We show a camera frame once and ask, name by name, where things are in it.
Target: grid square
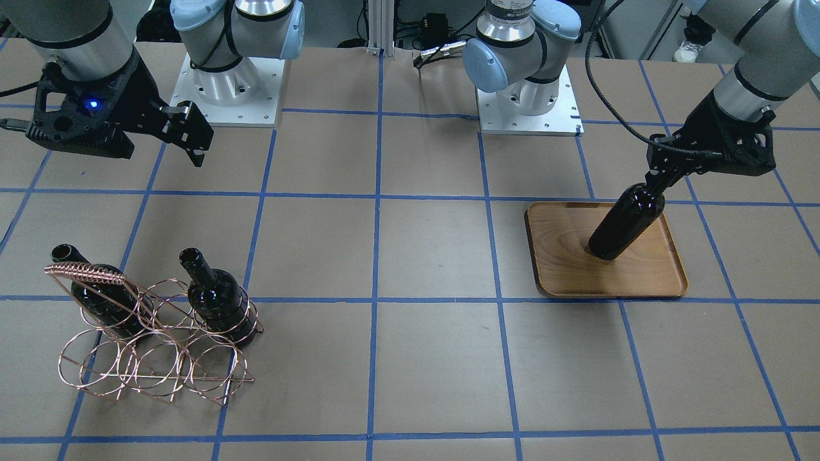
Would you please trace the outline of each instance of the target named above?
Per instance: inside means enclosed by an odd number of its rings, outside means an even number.
[[[615,304],[505,304],[522,431],[648,428]]]
[[[797,203],[820,203],[816,186],[820,157],[812,155],[820,145],[820,131],[776,131],[777,172]]]
[[[365,459],[365,442],[223,442],[220,461],[361,461]]]
[[[658,427],[777,425],[730,304],[628,304]]]
[[[493,197],[590,197],[575,137],[482,135]]]
[[[288,61],[282,107],[375,111],[379,106],[379,58],[362,48],[302,49],[295,61]],[[333,84],[328,84],[332,70]]]
[[[658,461],[648,436],[522,439],[524,461]]]
[[[792,208],[703,210],[739,298],[820,298],[820,258]]]
[[[8,461],[57,459],[60,448],[60,444],[0,444],[0,459]]]
[[[0,293],[65,295],[43,275],[51,250],[73,244],[91,262],[118,266],[141,196],[32,194],[0,258]]]
[[[667,461],[782,461],[793,459],[785,434],[698,434],[663,436]]]
[[[268,197],[251,295],[369,297],[374,214],[371,199]]]
[[[689,280],[684,297],[729,298],[729,287],[695,205],[667,203],[663,215]]]
[[[661,121],[637,62],[591,59],[590,66],[595,82],[604,92],[604,96],[628,121]],[[567,70],[578,108],[581,109],[581,118],[584,121],[615,120],[592,89],[586,76],[584,60],[574,57],[567,59]]]
[[[475,440],[377,440],[373,461],[514,461],[513,439]]]
[[[283,113],[268,191],[373,194],[376,122],[376,116]]]
[[[379,296],[495,297],[484,202],[382,200]]]
[[[28,40],[8,39],[0,52],[0,88],[11,89],[40,80],[44,64],[45,61]],[[33,107],[36,94],[36,89],[29,89],[3,98],[2,103],[26,104]]]
[[[767,202],[788,201],[780,181],[773,173],[759,177],[707,173],[690,176],[692,189],[698,200],[712,202]]]
[[[0,107],[2,117],[25,120],[31,119],[32,110]],[[0,130],[0,187],[28,189],[46,158],[46,152],[22,133]]]
[[[495,252],[504,298],[543,298],[535,283],[524,212],[532,202],[492,203]]]
[[[660,126],[636,126],[635,129],[644,136],[664,133]],[[617,199],[627,187],[646,181],[644,176],[649,170],[646,144],[622,126],[587,124],[581,145],[597,199]],[[664,196],[667,200],[691,200],[684,180],[678,181]]]
[[[55,152],[37,181],[39,189],[145,190],[162,142],[147,135],[128,134],[134,156],[93,157]]]
[[[809,228],[809,232],[811,232],[814,238],[814,242],[820,244],[820,208],[803,207],[799,210],[800,215],[806,222],[806,226]]]
[[[241,284],[258,203],[256,197],[153,195],[125,274],[143,286],[171,277],[189,281],[179,254],[195,247],[211,267],[228,271]]]
[[[494,304],[379,304],[377,432],[510,431]]]
[[[684,123],[723,78],[715,64],[644,61],[643,65],[667,123]]]
[[[791,126],[797,128],[818,128],[820,120],[820,99],[806,84],[775,109],[777,118],[772,126]]]
[[[743,312],[787,422],[820,426],[818,306],[744,304]]]
[[[268,128],[214,128],[211,148],[200,168],[181,148],[169,145],[154,190],[259,192],[271,146]]]
[[[388,116],[382,123],[382,194],[484,195],[477,121]]]
[[[476,87],[460,59],[436,62],[417,71],[413,52],[396,49],[385,59],[384,110],[421,114],[478,115]]]
[[[80,308],[66,301],[0,301],[0,309],[0,436],[63,436],[77,390],[60,382],[57,356],[88,329]],[[91,349],[87,339],[79,342]]]
[[[792,432],[801,459],[820,459],[820,432]]]
[[[265,334],[246,349],[256,381],[231,399],[225,434],[367,432],[371,305],[257,307]]]
[[[114,444],[71,444],[68,445],[66,461],[86,461],[88,459],[157,459],[163,454],[173,453],[174,460],[202,461],[210,459],[212,443],[114,443]]]

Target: black mount bracket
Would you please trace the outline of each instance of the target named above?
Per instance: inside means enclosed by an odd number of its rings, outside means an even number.
[[[61,95],[60,108],[48,105]],[[169,107],[136,51],[116,73],[92,82],[74,82],[52,60],[43,68],[26,137],[56,151],[98,157],[131,158],[134,144],[125,132],[154,136],[181,147],[200,167],[211,147],[213,129],[196,104]]]

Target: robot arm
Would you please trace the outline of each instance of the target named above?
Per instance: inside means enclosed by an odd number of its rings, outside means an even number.
[[[558,98],[558,77],[581,32],[581,18],[557,0],[487,0],[467,41],[464,67],[485,93],[502,92],[517,112],[548,112]]]
[[[820,71],[817,0],[686,0],[692,11],[745,51],[714,89],[717,105],[740,121],[763,114]]]
[[[0,9],[47,61],[33,120],[6,128],[52,150],[113,158],[134,151],[126,131],[145,133],[202,165],[213,130],[191,102],[162,100],[108,0],[0,0]],[[47,110],[50,94],[63,97],[59,110]]]
[[[617,258],[637,239],[663,211],[664,190],[680,178],[773,170],[774,109],[820,71],[818,0],[686,2],[745,54],[683,127],[669,137],[651,137],[646,182],[627,189],[590,237],[589,249],[598,258]]]
[[[302,51],[299,0],[172,0],[171,16],[203,105],[238,107],[257,97],[262,77],[247,57],[287,60]]]

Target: bottle opening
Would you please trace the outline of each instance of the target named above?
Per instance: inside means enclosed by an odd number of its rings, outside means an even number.
[[[71,254],[73,248],[69,244],[61,244],[52,250],[52,259],[65,259]]]
[[[188,248],[182,250],[180,253],[180,262],[187,263],[187,262],[197,262],[202,259],[203,254],[199,252],[196,248]]]

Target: bottle neck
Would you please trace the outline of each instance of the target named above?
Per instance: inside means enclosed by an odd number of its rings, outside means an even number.
[[[52,250],[52,261],[54,262],[85,262],[89,260],[80,254],[80,251],[74,245],[61,244]]]
[[[216,283],[216,274],[208,266],[202,252],[196,248],[182,250],[180,253],[180,264],[194,280],[194,283],[202,286],[211,286]]]

